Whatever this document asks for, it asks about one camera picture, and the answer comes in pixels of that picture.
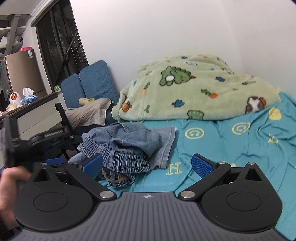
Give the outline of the person's left hand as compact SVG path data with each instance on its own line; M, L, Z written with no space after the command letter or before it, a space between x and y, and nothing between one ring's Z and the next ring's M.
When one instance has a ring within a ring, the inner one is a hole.
M26 182L30 176L31 173L23 166L6 168L1 172L1 219L8 230L18 225L13 214L18 182Z

